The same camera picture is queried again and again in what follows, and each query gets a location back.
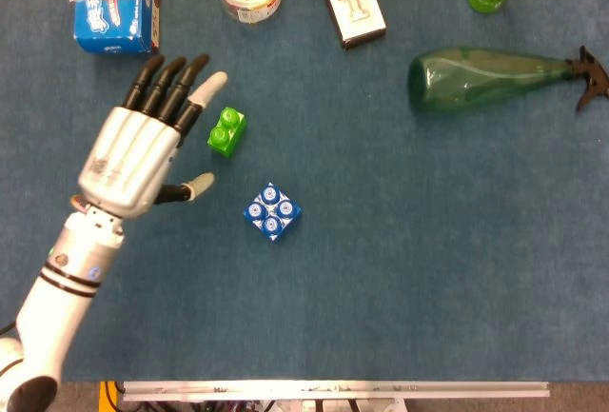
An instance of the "black stripe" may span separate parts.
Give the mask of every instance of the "black stripe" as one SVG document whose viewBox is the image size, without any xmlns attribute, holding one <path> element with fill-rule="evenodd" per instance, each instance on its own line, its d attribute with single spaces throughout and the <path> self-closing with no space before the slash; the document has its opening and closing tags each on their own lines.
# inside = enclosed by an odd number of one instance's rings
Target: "black stripe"
<svg viewBox="0 0 609 412">
<path fill-rule="evenodd" d="M 83 298 L 94 298 L 95 293 L 87 293 L 85 291 L 75 290 L 74 288 L 70 288 L 69 286 L 61 285 L 58 282 L 55 282 L 53 279 L 49 279 L 42 272 L 40 273 L 40 277 L 47 281 L 49 284 L 56 286 L 59 289 L 67 291 L 67 293 L 71 293 L 72 295 L 81 296 Z"/>
<path fill-rule="evenodd" d="M 99 286 L 101 285 L 99 282 L 86 281 L 85 279 L 81 279 L 80 277 L 72 276 L 67 272 L 62 271 L 58 267 L 53 266 L 49 262 L 45 264 L 45 267 L 53 271 L 55 274 L 59 274 L 60 276 L 65 277 L 66 279 L 70 279 L 71 281 L 74 281 L 80 285 L 90 286 L 91 288 L 99 288 Z"/>
<path fill-rule="evenodd" d="M 22 361 L 23 361 L 23 358 L 21 360 L 17 360 L 16 362 L 12 362 L 11 364 L 9 364 L 7 367 L 5 367 L 3 370 L 0 371 L 0 377 L 4 376 L 7 372 L 9 372 L 9 369 L 11 369 L 12 367 L 15 367 L 17 364 L 19 364 Z"/>
</svg>

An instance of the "blue cube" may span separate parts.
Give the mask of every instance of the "blue cube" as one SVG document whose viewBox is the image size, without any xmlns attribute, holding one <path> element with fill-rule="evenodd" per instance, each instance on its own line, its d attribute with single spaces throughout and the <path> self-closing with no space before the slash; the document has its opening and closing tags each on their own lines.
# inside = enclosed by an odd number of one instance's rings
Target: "blue cube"
<svg viewBox="0 0 609 412">
<path fill-rule="evenodd" d="M 282 193 L 272 182 L 244 210 L 248 221 L 275 242 L 285 229 L 298 218 L 300 207 Z"/>
</svg>

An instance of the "robotic hand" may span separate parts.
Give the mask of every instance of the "robotic hand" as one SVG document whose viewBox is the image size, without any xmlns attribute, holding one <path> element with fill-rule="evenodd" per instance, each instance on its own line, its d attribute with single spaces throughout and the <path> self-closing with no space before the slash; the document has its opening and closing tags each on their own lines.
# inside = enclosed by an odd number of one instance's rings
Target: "robotic hand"
<svg viewBox="0 0 609 412">
<path fill-rule="evenodd" d="M 199 114 L 226 83 L 217 72 L 187 98 L 207 60 L 193 60 L 168 90 L 187 62 L 180 57 L 147 90 L 164 62 L 152 57 L 102 126 L 78 180 L 84 201 L 72 202 L 79 211 L 66 220 L 17 317 L 21 343 L 0 339 L 0 412 L 42 412 L 54 400 L 69 345 L 123 242 L 123 219 L 152 204 L 193 200 L 213 183 L 202 174 L 163 185 Z"/>
</svg>

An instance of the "green plastic bottle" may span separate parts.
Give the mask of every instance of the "green plastic bottle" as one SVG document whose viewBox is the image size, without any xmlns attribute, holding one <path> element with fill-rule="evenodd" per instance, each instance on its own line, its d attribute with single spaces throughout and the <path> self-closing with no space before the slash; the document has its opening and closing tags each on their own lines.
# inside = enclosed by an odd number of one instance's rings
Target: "green plastic bottle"
<svg viewBox="0 0 609 412">
<path fill-rule="evenodd" d="M 575 76 L 567 60 L 491 49 L 448 48 L 412 61 L 408 95 L 415 108 L 459 112 Z"/>
</svg>

